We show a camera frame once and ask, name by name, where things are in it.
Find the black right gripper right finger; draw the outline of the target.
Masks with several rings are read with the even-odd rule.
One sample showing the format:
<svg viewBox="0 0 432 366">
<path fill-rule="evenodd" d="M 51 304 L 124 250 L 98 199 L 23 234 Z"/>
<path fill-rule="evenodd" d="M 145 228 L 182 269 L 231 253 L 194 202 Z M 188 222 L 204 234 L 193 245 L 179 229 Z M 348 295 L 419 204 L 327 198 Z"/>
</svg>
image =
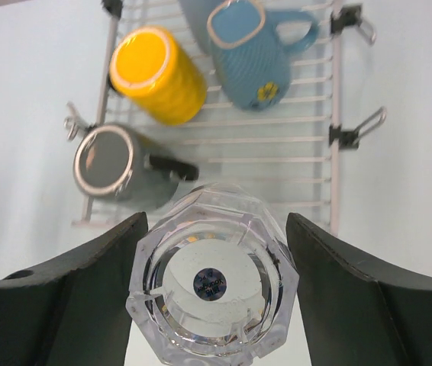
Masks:
<svg viewBox="0 0 432 366">
<path fill-rule="evenodd" d="M 432 277 L 331 235 L 298 213 L 286 222 L 313 365 L 432 365 Z"/>
</svg>

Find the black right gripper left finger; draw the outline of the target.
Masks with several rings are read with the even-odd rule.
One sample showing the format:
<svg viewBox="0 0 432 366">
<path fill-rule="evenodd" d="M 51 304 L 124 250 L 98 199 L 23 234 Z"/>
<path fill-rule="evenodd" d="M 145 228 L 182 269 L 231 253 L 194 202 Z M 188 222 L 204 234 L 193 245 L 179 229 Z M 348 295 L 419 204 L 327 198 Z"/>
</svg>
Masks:
<svg viewBox="0 0 432 366">
<path fill-rule="evenodd" d="M 136 213 L 68 252 L 0 279 L 0 365 L 123 365 Z"/>
</svg>

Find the clear octagonal glass cup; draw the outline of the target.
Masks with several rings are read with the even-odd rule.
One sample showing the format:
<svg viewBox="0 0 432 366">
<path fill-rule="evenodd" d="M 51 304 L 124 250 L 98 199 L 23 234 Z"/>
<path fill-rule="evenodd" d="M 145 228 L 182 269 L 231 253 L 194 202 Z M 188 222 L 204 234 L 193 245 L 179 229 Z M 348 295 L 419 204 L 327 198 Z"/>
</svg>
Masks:
<svg viewBox="0 0 432 366">
<path fill-rule="evenodd" d="M 269 206 L 213 183 L 138 242 L 126 308 L 163 364 L 249 365 L 285 344 L 298 282 Z"/>
</svg>

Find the grey ceramic mug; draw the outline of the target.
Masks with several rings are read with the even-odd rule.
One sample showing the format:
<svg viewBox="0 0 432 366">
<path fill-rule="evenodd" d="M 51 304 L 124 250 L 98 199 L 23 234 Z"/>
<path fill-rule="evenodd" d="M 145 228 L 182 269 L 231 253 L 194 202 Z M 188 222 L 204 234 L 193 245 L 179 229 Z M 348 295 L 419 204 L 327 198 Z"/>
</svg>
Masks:
<svg viewBox="0 0 432 366">
<path fill-rule="evenodd" d="M 196 181 L 198 166 L 123 124 L 87 129 L 73 160 L 73 177 L 88 197 L 135 210 L 157 210 L 179 183 Z"/>
</svg>

